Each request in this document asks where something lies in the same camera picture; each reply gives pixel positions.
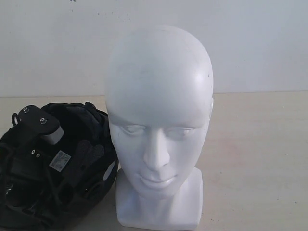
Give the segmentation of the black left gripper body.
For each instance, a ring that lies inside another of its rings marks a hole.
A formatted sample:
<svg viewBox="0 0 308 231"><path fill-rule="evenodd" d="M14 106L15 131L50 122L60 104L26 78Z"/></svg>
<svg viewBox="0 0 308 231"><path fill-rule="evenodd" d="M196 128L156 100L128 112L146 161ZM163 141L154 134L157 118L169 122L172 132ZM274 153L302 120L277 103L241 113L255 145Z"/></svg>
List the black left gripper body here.
<svg viewBox="0 0 308 231"><path fill-rule="evenodd" d="M41 136L55 132L60 126L59 120L51 114L52 104L42 108L35 105L24 107L19 113L12 114L12 125L0 139L0 191L6 192L8 176L16 156L29 154L36 149L37 143L44 148L52 146Z"/></svg>

